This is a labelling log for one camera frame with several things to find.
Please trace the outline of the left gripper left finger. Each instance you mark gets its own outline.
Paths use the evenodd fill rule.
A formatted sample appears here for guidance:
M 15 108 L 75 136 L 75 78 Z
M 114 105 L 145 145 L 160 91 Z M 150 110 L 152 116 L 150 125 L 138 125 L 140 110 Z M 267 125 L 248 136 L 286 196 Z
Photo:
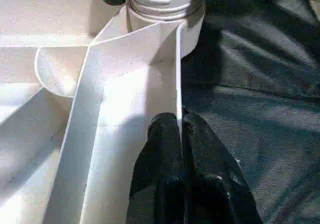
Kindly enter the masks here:
M 185 175 L 181 139 L 173 113 L 151 120 L 147 142 L 133 169 L 127 223 L 182 224 Z

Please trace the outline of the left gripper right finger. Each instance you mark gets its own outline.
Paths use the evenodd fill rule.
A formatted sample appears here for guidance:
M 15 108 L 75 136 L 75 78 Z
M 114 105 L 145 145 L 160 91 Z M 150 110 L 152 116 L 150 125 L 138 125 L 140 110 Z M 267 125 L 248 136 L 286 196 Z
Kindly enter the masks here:
M 198 114 L 184 115 L 194 220 L 205 224 L 261 224 L 255 199 L 239 164 Z

